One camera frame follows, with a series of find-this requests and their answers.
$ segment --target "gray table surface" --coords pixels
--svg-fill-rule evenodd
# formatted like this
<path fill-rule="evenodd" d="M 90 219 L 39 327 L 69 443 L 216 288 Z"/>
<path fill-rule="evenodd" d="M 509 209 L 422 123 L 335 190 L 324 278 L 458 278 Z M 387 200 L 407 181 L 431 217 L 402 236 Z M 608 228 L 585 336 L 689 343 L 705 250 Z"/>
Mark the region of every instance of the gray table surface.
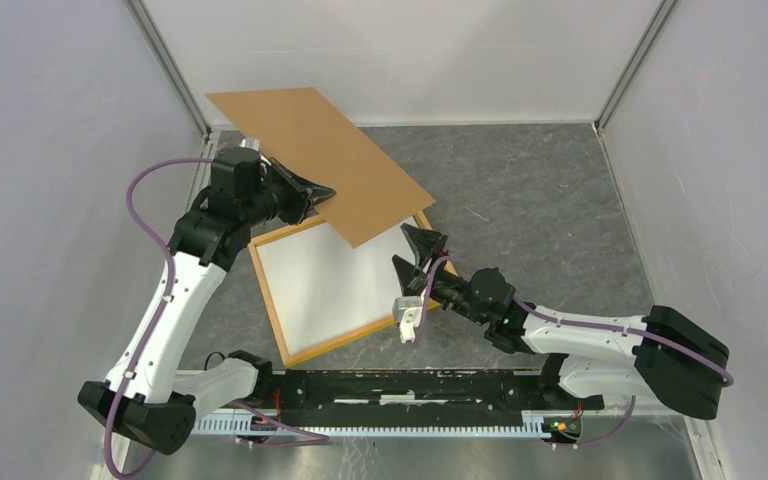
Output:
<path fill-rule="evenodd" d="M 499 266 L 518 294 L 567 312 L 646 313 L 652 299 L 599 143 L 589 125 L 368 128 L 364 132 L 426 188 L 426 210 L 453 254 Z M 239 144 L 224 132 L 219 146 Z M 270 223 L 255 234 L 280 226 Z M 483 329 L 434 310 L 413 348 L 384 329 L 296 368 L 534 367 L 506 355 Z M 243 349 L 281 365 L 248 252 L 208 303 L 181 360 L 202 368 L 214 350 Z M 616 418 L 586 418 L 585 438 Z M 635 417 L 599 447 L 553 452 L 533 440 L 334 439 L 324 447 L 249 451 L 224 437 L 193 437 L 142 478 L 692 479 L 697 467 L 680 417 Z"/>

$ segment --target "metal frame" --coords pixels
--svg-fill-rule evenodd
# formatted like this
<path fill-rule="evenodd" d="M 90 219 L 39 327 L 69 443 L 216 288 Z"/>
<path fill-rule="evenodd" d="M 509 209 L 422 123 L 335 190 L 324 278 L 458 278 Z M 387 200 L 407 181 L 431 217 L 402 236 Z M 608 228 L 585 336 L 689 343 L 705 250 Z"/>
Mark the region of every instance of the metal frame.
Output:
<path fill-rule="evenodd" d="M 646 60 L 649 55 L 649 51 L 652 49 L 652 45 L 664 28 L 664 25 L 669 20 L 675 6 L 678 5 L 680 0 L 661 0 L 658 8 L 655 10 L 655 14 L 652 15 L 652 19 L 649 21 L 649 25 L 646 26 L 646 30 L 643 32 L 643 36 L 640 37 L 640 41 L 637 42 L 637 46 L 634 48 L 634 52 L 631 54 L 631 58 L 628 59 L 622 74 L 620 74 L 617 84 L 614 85 L 614 89 L 608 96 L 608 101 L 605 106 L 602 107 L 602 111 L 593 122 L 597 131 L 601 132 L 605 125 L 611 121 L 611 117 L 617 110 L 622 98 L 625 96 L 628 87 L 631 85 L 634 78 L 637 76 L 637 72 L 640 70 L 640 66 Z"/>
<path fill-rule="evenodd" d="M 148 43 L 151 51 L 160 63 L 163 72 L 166 73 L 166 77 L 175 89 L 175 93 L 178 94 L 178 98 L 184 104 L 184 108 L 187 109 L 187 113 L 190 115 L 196 128 L 198 128 L 202 135 L 209 135 L 211 131 L 210 124 L 207 123 L 204 114 L 198 107 L 192 90 L 190 90 L 190 87 L 184 80 L 184 76 L 178 69 L 178 65 L 172 58 L 172 54 L 169 52 L 166 42 L 163 41 L 163 37 L 160 35 L 154 20 L 152 20 L 145 3 L 143 0 L 125 0 L 125 5 L 134 17 L 134 21 L 137 22 L 137 26 L 142 31 L 146 43 Z"/>

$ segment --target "white panel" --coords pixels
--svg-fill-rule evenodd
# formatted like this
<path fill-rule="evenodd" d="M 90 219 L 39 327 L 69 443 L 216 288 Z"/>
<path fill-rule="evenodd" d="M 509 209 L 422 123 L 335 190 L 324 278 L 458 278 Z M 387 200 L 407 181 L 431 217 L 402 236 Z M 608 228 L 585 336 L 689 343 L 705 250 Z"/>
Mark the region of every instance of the white panel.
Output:
<path fill-rule="evenodd" d="M 102 428 L 76 397 L 125 348 L 163 259 L 125 209 L 199 135 L 124 2 L 0 0 L 0 479 L 84 479 Z M 161 235 L 193 169 L 141 185 Z"/>
<path fill-rule="evenodd" d="M 291 355 L 392 315 L 402 292 L 391 259 L 413 259 L 399 226 L 353 249 L 323 223 L 257 252 Z"/>
<path fill-rule="evenodd" d="M 362 124 L 590 121 L 658 0 L 147 0 L 209 122 L 317 87 Z"/>
<path fill-rule="evenodd" d="M 655 300 L 731 349 L 734 478 L 768 478 L 768 1 L 681 2 L 606 143 Z"/>

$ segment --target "white board with wooden frame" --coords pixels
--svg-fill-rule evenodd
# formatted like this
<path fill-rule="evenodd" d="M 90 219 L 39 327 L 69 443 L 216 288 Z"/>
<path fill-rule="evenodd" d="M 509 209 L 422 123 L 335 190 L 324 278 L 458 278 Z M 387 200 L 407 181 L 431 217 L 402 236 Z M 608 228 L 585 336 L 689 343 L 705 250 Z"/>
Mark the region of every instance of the white board with wooden frame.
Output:
<path fill-rule="evenodd" d="M 405 223 L 431 228 L 422 212 Z M 252 239 L 249 252 L 287 367 L 393 325 L 391 258 L 413 259 L 399 225 L 353 249 L 320 216 Z"/>

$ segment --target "black wire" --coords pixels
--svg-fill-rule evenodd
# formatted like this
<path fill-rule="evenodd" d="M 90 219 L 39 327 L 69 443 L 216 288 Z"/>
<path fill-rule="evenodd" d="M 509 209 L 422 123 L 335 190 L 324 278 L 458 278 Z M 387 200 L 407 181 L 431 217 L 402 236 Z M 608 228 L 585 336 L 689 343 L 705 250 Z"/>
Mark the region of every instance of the black wire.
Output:
<path fill-rule="evenodd" d="M 211 358 L 211 357 L 213 357 L 214 355 L 217 355 L 217 354 L 218 354 L 220 357 L 222 357 L 222 361 L 223 361 L 223 362 L 225 361 L 225 354 L 224 354 L 224 353 L 222 353 L 222 352 L 210 352 L 210 353 L 207 355 L 207 358 L 205 358 L 205 359 L 204 359 L 204 369 L 205 369 L 205 370 L 207 370 L 207 364 L 208 364 L 208 363 L 210 363 L 210 358 Z"/>

